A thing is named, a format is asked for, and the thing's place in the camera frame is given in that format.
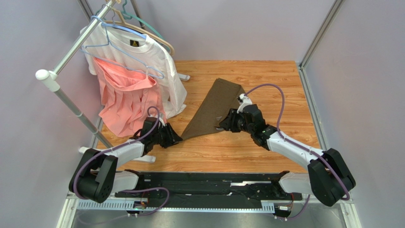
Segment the olive brown cloth napkin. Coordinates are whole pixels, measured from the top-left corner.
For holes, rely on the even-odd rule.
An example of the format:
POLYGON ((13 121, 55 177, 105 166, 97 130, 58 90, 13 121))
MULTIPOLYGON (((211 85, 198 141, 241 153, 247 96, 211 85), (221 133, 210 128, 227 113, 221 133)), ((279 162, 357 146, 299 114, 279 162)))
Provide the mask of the olive brown cloth napkin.
POLYGON ((231 108, 238 108, 237 97, 244 92, 241 85, 217 78, 181 137, 187 140, 220 132, 215 118, 222 116, 223 120, 231 108))

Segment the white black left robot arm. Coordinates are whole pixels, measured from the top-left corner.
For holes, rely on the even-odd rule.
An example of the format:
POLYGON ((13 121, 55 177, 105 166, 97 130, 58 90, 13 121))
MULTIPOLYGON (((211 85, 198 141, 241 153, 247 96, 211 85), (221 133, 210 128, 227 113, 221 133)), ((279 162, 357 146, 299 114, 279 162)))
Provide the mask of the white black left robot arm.
POLYGON ((81 199, 103 203, 112 193, 133 190, 137 186, 139 174, 117 171, 118 167, 145 157, 155 145, 168 148, 182 141, 169 123, 147 117, 142 128, 123 144, 105 150, 80 148, 83 156, 68 188, 81 199))

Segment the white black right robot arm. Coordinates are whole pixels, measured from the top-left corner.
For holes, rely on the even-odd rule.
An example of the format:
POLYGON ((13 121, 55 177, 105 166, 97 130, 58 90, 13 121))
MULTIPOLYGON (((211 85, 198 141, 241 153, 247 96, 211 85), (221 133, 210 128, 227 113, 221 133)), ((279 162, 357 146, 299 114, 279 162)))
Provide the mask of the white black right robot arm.
POLYGON ((256 145, 279 153, 308 171, 303 180, 292 174, 284 175, 279 183, 285 192, 312 194, 329 207, 339 200, 350 199, 349 191, 356 181, 340 152, 313 148, 287 136, 266 123, 257 105, 248 105, 241 112, 230 109, 219 126, 232 133, 249 133, 256 145))

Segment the pink pleated skirt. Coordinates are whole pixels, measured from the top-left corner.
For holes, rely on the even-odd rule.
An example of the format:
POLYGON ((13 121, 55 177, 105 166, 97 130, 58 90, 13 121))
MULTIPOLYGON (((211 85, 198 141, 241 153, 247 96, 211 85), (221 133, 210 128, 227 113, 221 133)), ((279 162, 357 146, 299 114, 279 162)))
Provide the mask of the pink pleated skirt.
POLYGON ((112 133, 118 137, 133 135, 150 115, 159 114, 166 120, 161 89, 154 78, 115 62, 94 58, 93 63, 104 106, 99 115, 112 133))

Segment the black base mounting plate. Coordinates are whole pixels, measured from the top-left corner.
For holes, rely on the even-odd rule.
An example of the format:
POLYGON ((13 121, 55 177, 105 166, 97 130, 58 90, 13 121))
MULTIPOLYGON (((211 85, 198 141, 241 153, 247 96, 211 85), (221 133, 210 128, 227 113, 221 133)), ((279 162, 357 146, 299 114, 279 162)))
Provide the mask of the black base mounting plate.
POLYGON ((113 193, 140 198, 148 207, 196 209, 259 209, 263 200, 291 203, 300 193, 285 192, 281 173, 137 172, 135 193, 113 193))

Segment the white t-shirt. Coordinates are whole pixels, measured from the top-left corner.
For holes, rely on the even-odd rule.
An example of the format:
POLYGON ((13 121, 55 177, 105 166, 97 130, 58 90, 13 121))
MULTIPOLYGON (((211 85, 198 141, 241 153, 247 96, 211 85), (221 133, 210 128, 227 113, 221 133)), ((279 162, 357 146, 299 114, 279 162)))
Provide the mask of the white t-shirt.
MULTIPOLYGON (((148 66, 154 67, 164 73, 164 79, 153 78, 158 82, 161 89, 166 118, 172 118, 183 112, 186 108, 185 100, 187 91, 177 73, 173 58, 166 54, 162 48, 155 46, 154 44, 147 46, 146 48, 137 48, 121 43, 113 37, 112 32, 110 32, 111 29, 112 28, 107 28, 109 38, 116 46, 125 50, 130 55, 144 61, 148 66)), ((105 29, 101 27, 101 24, 98 24, 82 45, 99 45, 105 43, 105 29)), ((110 59, 117 64, 146 71, 145 67, 139 62, 129 58, 112 47, 90 47, 88 51, 99 57, 110 59)), ((89 71, 94 75, 96 73, 93 63, 95 57, 89 56, 85 53, 84 55, 89 65, 89 71)))

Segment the wooden clothes hanger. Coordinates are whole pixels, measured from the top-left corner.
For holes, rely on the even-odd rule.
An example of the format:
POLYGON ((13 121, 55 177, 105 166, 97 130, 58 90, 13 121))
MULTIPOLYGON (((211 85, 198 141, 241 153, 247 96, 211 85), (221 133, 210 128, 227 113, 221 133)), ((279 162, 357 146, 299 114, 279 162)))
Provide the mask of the wooden clothes hanger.
POLYGON ((113 17, 111 20, 105 20, 106 26, 110 26, 112 29, 113 37, 119 40, 121 43, 125 43, 128 46, 137 48, 146 48, 150 45, 159 46, 166 52, 166 54, 173 56, 175 54, 174 47, 165 41, 161 35, 154 30, 149 24, 135 15, 130 15, 124 11, 111 8, 113 17), (152 32, 147 31, 145 28, 138 27, 131 23, 128 23, 125 19, 133 18, 138 20, 142 26, 149 27, 152 32))

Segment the teal clothes hanger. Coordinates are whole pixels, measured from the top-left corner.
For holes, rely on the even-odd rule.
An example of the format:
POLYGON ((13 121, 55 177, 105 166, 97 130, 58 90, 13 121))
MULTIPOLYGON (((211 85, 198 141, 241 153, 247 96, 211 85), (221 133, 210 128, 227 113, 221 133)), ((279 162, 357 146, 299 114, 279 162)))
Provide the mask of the teal clothes hanger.
POLYGON ((121 32, 124 32, 125 34, 129 35, 129 45, 132 47, 141 47, 143 44, 146 43, 146 41, 151 40, 152 43, 158 44, 163 50, 165 50, 169 55, 173 56, 175 54, 175 49, 174 47, 165 39, 163 36, 156 30, 154 29, 151 25, 149 25, 147 22, 145 22, 143 19, 141 19, 139 10, 137 8, 136 2, 133 0, 131 1, 131 4, 134 7, 135 14, 130 14, 126 11, 125 5, 127 4, 127 1, 125 0, 123 5, 122 5, 122 10, 118 10, 115 8, 110 8, 110 10, 113 12, 115 16, 118 16, 118 21, 105 21, 106 23, 113 24, 113 21, 115 24, 127 27, 129 29, 133 29, 134 31, 137 31, 141 34, 146 34, 146 39, 142 39, 139 36, 136 36, 135 34, 119 30, 121 32), (130 23, 127 23, 128 19, 136 19, 139 23, 140 26, 135 26, 130 23))

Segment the white clothes rack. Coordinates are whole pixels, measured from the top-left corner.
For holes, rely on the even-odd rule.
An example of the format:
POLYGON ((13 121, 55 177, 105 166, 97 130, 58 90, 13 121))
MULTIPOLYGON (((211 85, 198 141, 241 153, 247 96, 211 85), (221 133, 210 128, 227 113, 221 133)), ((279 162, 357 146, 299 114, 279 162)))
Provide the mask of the white clothes rack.
MULTIPOLYGON (((106 4, 101 8, 97 17, 104 17, 109 11, 115 10, 114 5, 120 4, 121 0, 107 0, 106 4)), ((77 107, 77 105, 64 93, 61 89, 60 84, 57 82, 57 78, 60 72, 64 69, 67 63, 72 59, 76 52, 80 49, 81 45, 88 38, 88 36, 93 32, 94 28, 100 22, 96 19, 92 19, 90 23, 86 26, 83 33, 81 33, 78 38, 74 41, 72 47, 68 52, 62 57, 59 63, 52 69, 40 69, 35 73, 35 77, 38 81, 42 82, 51 92, 53 92, 65 105, 68 107, 73 114, 83 123, 83 125, 93 134, 93 140, 91 147, 97 146, 97 141, 100 141, 107 148, 113 147, 113 145, 108 141, 108 139, 101 133, 101 124, 94 125, 84 113, 77 107)), ((156 160, 155 156, 145 155, 140 158, 135 158, 133 161, 154 163, 156 160)))

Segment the aluminium frame rail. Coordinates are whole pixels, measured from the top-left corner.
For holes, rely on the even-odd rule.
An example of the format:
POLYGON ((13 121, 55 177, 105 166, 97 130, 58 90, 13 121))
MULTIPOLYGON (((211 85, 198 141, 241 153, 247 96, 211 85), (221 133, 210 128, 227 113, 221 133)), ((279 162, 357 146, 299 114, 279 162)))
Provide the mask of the aluminium frame rail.
POLYGON ((231 173, 178 173, 118 171, 131 160, 147 160, 155 145, 164 148, 181 138, 163 122, 163 115, 148 116, 133 139, 104 150, 81 147, 82 158, 69 183, 79 199, 98 205, 114 200, 125 204, 129 216, 151 215, 161 209, 175 210, 261 210, 266 199, 294 200, 295 196, 314 196, 332 207, 349 200, 356 181, 340 152, 316 149, 284 134, 279 126, 266 124, 258 106, 247 93, 237 98, 239 107, 230 109, 220 127, 226 131, 249 133, 256 145, 281 154, 307 169, 307 173, 283 171, 265 174, 263 179, 231 173))

